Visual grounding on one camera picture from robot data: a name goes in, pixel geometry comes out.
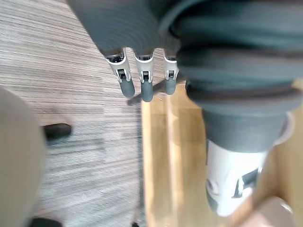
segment gray carpet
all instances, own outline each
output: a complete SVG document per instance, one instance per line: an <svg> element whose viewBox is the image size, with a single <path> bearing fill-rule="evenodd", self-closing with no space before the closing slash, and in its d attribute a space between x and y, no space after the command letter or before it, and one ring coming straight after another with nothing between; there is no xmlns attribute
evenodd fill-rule
<svg viewBox="0 0 303 227"><path fill-rule="evenodd" d="M154 84L164 78L161 58L158 50ZM27 101L41 125L74 126L66 142L48 150L32 215L65 227L145 226L140 104L127 105L63 0L0 0L0 85Z"/></svg>

